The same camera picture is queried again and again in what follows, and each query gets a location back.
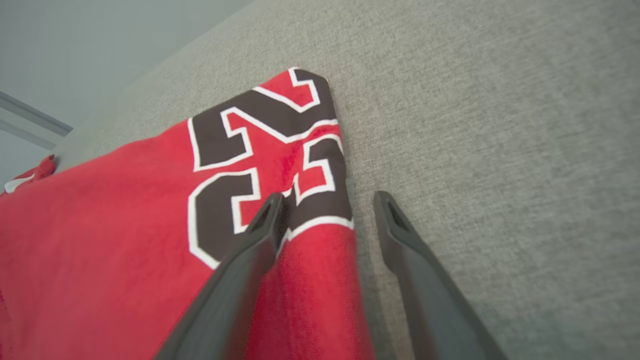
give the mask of gray fabric surface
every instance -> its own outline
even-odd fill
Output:
[[[379,360],[410,359],[372,212],[388,190],[512,359],[640,353],[640,8],[258,0],[56,148],[60,169],[297,65],[344,134]]]

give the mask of wall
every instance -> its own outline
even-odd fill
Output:
[[[7,181],[35,168],[48,154],[48,150],[0,131],[0,192]]]
[[[252,0],[2,0],[0,91],[78,127]]]

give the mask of gray upholstery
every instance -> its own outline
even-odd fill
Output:
[[[379,189],[510,358],[637,358],[637,1],[257,0],[69,135],[60,169],[293,65],[332,87],[379,360],[413,356]]]

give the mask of red fabric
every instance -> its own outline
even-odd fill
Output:
[[[19,188],[21,188],[22,186],[25,186],[26,184],[33,183],[34,181],[38,181],[40,179],[43,179],[53,174],[53,172],[56,170],[56,163],[53,162],[53,157],[54,157],[53,155],[47,156],[46,158],[42,159],[42,161],[37,167],[32,168],[31,170],[28,170],[19,176],[14,177],[13,179],[15,180],[15,179],[24,179],[33,175],[32,179],[27,180],[24,183],[18,185],[18,187],[16,187],[15,190],[18,191]],[[0,193],[0,197],[6,194],[7,192],[4,191],[3,189],[3,192]]]
[[[293,90],[287,76],[269,86]],[[0,199],[5,358],[153,358],[212,274],[189,251],[189,194],[215,174],[257,164],[262,197],[242,203],[248,224],[295,173],[306,178],[302,191],[323,183],[320,172],[303,171],[301,143],[241,118],[230,123],[246,126],[253,157],[195,172],[184,121]],[[308,139],[329,133],[340,130],[319,127]],[[287,241],[260,287],[246,358],[373,358],[353,230],[324,224]]]

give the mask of clothing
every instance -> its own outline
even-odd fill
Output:
[[[153,357],[264,199],[282,192],[289,228],[246,358],[372,359],[345,180],[328,83],[293,68],[19,188],[0,199],[3,355]]]

